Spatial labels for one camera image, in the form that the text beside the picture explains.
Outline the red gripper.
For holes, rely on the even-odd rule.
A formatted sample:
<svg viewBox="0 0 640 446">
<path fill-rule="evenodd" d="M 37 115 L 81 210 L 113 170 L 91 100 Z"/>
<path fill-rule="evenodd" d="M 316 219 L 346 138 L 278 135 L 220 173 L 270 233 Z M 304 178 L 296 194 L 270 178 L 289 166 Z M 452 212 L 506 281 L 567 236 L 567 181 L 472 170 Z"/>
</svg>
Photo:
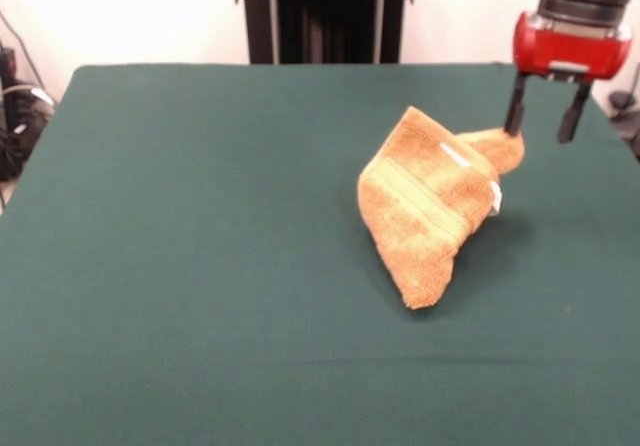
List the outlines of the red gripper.
<svg viewBox="0 0 640 446">
<path fill-rule="evenodd" d="M 510 136 L 520 132 L 529 74 L 566 74 L 590 81 L 609 80 L 627 60 L 632 41 L 632 29 L 625 24 L 614 28 L 592 27 L 523 12 L 513 35 L 513 60 L 518 71 L 503 131 Z M 573 141 L 590 93 L 591 83 L 581 82 L 562 118 L 558 142 Z"/>
</svg>

